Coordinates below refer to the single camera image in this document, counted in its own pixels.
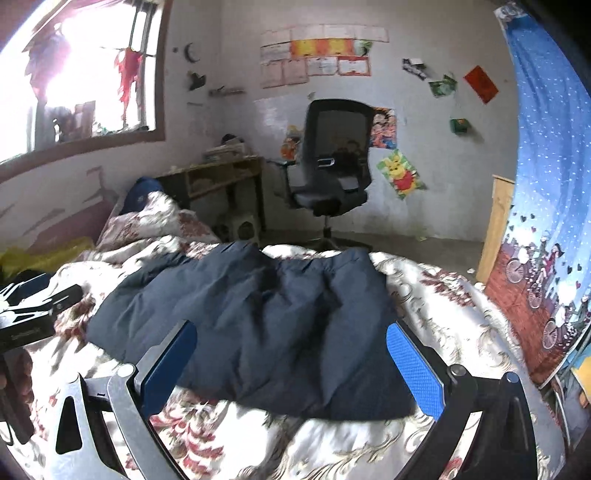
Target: screw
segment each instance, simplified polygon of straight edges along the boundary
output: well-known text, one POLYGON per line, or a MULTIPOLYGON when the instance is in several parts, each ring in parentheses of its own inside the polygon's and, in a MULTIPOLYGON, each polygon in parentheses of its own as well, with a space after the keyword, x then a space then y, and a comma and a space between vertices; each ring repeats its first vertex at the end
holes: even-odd
POLYGON ((463 377, 468 373, 466 368, 459 364, 452 365, 449 370, 454 377, 463 377))
POLYGON ((507 380, 511 383, 519 383, 519 375, 515 372, 507 372, 507 380))
POLYGON ((117 370, 117 375, 120 377, 128 377, 134 372, 134 366, 132 364, 123 364, 117 370))

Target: wooden desk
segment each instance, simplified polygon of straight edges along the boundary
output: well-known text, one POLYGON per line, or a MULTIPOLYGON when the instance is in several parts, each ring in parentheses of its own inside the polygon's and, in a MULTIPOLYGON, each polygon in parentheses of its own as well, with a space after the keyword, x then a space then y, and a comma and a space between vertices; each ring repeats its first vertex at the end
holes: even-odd
POLYGON ((515 182, 513 180, 493 175, 491 219, 488 223, 484 248, 476 273, 476 279, 485 284, 491 275, 503 235, 507 229, 514 189, 515 182))
POLYGON ((226 189, 230 210, 236 204, 236 184, 242 180, 253 179, 256 195, 256 212, 261 230, 267 229, 265 207, 262 194, 262 157, 244 157, 227 162, 214 162, 181 168, 156 179, 162 184, 167 195, 181 208, 189 210, 191 200, 195 200, 221 189, 226 189))

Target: wall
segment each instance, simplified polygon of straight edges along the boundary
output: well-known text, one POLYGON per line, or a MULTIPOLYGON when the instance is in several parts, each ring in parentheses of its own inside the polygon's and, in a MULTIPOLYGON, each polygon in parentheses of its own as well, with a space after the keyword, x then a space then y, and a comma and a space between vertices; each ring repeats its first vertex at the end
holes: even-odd
MULTIPOLYGON (((287 124, 303 125, 308 94, 395 107, 398 143, 428 190, 405 201, 375 170, 384 152, 372 150, 374 181, 367 204, 332 220, 337 231, 403 233, 482 240, 491 211, 492 176, 515 177, 517 90, 502 31, 487 0, 224 0, 222 72, 227 86, 248 93, 225 103, 225 131, 245 137, 267 156, 278 155, 287 124), (388 28, 390 42, 370 53, 372 77, 312 77, 310 83, 260 88, 259 46, 265 30, 298 24, 368 24, 388 28), (432 97, 428 84, 401 70, 403 57, 420 57, 439 78, 459 79, 454 99, 432 97), (500 94, 484 105, 462 80, 480 64, 500 94), (475 134, 460 138, 450 116, 467 118, 475 134)), ((319 229, 306 210, 287 210, 265 176, 268 224, 275 229, 319 229)))
POLYGON ((2 0, 0 2, 0 50, 18 29, 41 0, 2 0))
POLYGON ((166 141, 77 155, 2 183, 0 249, 39 247, 100 231, 113 198, 125 193, 139 176, 200 160, 201 152, 219 137, 218 100, 207 100, 206 89, 220 86, 220 21, 217 2, 174 0, 165 58, 166 141), (189 42, 199 46, 202 58, 191 66, 182 54, 189 42), (190 69, 207 74, 205 88, 188 92, 190 69))

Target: chair seat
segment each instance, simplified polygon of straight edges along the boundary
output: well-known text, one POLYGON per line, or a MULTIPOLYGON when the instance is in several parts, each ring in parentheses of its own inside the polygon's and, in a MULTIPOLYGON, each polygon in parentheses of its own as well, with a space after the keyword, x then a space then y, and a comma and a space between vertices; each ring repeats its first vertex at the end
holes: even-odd
POLYGON ((301 187, 294 189, 293 199, 303 208, 312 210, 315 216, 342 215, 367 201, 364 190, 345 192, 341 198, 316 189, 301 187))

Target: red envelope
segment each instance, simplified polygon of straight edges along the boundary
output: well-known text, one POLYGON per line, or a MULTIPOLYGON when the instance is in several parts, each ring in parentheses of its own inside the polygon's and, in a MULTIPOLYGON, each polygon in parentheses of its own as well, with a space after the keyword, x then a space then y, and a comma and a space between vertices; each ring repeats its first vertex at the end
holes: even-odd
POLYGON ((492 80, 486 72, 482 70, 480 65, 474 67, 464 79, 470 84, 485 104, 490 102, 496 94, 499 93, 499 89, 494 83, 492 83, 492 80))

